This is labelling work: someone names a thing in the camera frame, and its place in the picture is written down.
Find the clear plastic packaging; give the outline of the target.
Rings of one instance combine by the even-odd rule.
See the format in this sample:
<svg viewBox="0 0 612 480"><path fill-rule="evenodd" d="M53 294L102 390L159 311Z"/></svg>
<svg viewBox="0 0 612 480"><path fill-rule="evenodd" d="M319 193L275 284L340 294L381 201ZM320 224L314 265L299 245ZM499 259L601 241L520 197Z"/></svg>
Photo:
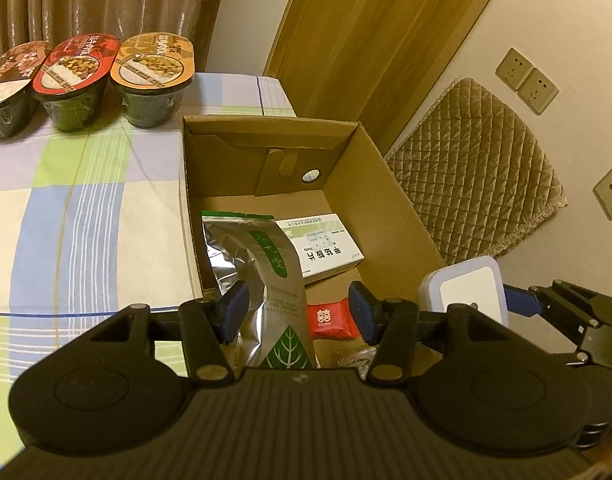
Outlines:
<svg viewBox="0 0 612 480"><path fill-rule="evenodd" d="M334 364L341 368L354 368L361 380L365 380L376 356L376 347L342 349L335 352Z"/></svg>

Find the red snack packet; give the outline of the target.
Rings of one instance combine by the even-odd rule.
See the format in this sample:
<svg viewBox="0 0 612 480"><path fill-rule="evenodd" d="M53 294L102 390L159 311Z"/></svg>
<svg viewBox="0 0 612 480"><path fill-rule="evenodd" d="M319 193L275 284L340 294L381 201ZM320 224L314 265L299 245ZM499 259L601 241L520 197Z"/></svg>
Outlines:
<svg viewBox="0 0 612 480"><path fill-rule="evenodd" d="M359 336L347 298L327 304L308 304L307 316L312 339L349 340Z"/></svg>

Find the silver green tea pouch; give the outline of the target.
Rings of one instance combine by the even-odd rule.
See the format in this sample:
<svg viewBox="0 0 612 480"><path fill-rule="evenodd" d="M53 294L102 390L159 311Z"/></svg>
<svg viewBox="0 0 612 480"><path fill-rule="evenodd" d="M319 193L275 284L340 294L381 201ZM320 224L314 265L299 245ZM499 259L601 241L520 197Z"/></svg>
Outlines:
<svg viewBox="0 0 612 480"><path fill-rule="evenodd" d="M202 229L219 291L228 292L237 281L248 285L248 313L227 346L233 365L316 367L300 259L274 218L205 211Z"/></svg>

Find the white square night light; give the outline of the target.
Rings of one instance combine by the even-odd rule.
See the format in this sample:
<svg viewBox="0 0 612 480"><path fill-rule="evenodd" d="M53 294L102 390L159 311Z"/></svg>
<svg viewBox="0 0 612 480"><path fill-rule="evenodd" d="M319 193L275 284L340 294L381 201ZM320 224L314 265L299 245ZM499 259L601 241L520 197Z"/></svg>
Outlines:
<svg viewBox="0 0 612 480"><path fill-rule="evenodd" d="M418 297L425 311L445 313L451 304L466 304L503 326L509 325L500 267L489 256L431 272L423 279Z"/></svg>

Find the white medicine box mecobalamin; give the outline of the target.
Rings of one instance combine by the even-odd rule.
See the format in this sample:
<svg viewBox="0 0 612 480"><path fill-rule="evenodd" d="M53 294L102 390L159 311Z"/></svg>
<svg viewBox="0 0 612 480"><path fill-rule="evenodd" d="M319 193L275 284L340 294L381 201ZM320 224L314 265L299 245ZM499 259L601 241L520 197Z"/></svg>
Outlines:
<svg viewBox="0 0 612 480"><path fill-rule="evenodd" d="M337 214L277 220L276 223L300 259L305 284L332 278L364 260L364 254Z"/></svg>

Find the checked tablecloth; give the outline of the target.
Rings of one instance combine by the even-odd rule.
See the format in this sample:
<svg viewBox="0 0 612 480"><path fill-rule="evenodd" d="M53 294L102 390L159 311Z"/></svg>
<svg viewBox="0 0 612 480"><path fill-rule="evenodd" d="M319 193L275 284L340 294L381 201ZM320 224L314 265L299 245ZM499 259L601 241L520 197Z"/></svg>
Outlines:
<svg viewBox="0 0 612 480"><path fill-rule="evenodd" d="M289 116L277 79L197 74L165 125L131 125L108 89L77 132L37 113L0 142L0 466L21 449L8 411L26 368L128 304L157 311L199 296L184 242L184 116Z"/></svg>

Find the quilted chair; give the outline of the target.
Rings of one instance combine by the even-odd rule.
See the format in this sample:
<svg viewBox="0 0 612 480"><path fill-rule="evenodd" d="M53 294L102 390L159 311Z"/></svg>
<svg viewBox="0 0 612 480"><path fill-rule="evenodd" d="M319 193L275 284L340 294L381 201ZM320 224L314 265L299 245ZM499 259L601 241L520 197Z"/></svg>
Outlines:
<svg viewBox="0 0 612 480"><path fill-rule="evenodd" d="M568 204L534 133L472 78L385 160L448 264L502 255Z"/></svg>

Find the brown cardboard box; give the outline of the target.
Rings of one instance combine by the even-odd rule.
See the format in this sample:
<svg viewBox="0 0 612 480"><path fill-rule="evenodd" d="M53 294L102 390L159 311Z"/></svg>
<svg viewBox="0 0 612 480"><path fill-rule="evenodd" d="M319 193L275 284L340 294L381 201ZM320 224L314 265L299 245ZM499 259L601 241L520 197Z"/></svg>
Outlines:
<svg viewBox="0 0 612 480"><path fill-rule="evenodd" d="M236 369L313 367L307 310L361 281L413 300L443 266L364 127L332 120L195 116L182 129L184 232L193 285L245 282L244 320L222 344Z"/></svg>

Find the orange-lid noodle bowl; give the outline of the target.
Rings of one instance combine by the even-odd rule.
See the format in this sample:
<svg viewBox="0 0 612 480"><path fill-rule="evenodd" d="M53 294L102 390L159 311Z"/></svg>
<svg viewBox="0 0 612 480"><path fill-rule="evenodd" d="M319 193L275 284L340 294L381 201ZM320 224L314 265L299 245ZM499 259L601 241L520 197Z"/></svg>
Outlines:
<svg viewBox="0 0 612 480"><path fill-rule="evenodd" d="M194 74L192 42L172 32L143 32L124 40L110 71L128 122L146 129L172 118Z"/></svg>

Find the red-lid noodle bowl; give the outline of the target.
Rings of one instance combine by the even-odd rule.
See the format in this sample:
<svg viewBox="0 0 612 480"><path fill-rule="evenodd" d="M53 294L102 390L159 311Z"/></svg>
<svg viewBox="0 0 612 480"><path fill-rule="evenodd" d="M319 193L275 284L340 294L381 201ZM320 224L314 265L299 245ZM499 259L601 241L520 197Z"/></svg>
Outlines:
<svg viewBox="0 0 612 480"><path fill-rule="evenodd" d="M36 99L61 131L89 126L99 115L120 40L92 32L57 44L33 79Z"/></svg>

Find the wooden door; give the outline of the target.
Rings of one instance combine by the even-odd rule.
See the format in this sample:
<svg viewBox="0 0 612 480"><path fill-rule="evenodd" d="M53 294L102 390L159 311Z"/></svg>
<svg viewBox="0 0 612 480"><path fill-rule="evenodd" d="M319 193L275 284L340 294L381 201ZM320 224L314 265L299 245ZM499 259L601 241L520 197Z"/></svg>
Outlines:
<svg viewBox="0 0 612 480"><path fill-rule="evenodd" d="M265 73L300 117L361 122L387 152L489 0L289 0Z"/></svg>

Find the maroon-lid noodle bowl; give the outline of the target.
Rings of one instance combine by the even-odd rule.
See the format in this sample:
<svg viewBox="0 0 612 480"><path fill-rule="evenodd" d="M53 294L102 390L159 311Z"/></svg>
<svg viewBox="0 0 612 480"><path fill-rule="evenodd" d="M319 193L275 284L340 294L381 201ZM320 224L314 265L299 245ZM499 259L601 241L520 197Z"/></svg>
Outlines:
<svg viewBox="0 0 612 480"><path fill-rule="evenodd" d="M50 50L48 41L35 40L0 55L0 141L19 134L32 119L33 79Z"/></svg>

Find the double wall socket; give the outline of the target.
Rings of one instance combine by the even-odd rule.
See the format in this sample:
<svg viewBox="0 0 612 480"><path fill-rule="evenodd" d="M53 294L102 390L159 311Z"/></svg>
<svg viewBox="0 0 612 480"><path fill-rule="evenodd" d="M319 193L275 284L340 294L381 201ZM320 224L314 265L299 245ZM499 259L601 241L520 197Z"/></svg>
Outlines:
<svg viewBox="0 0 612 480"><path fill-rule="evenodd" d="M559 94L559 88L515 48L510 48L495 74L536 115L541 115Z"/></svg>

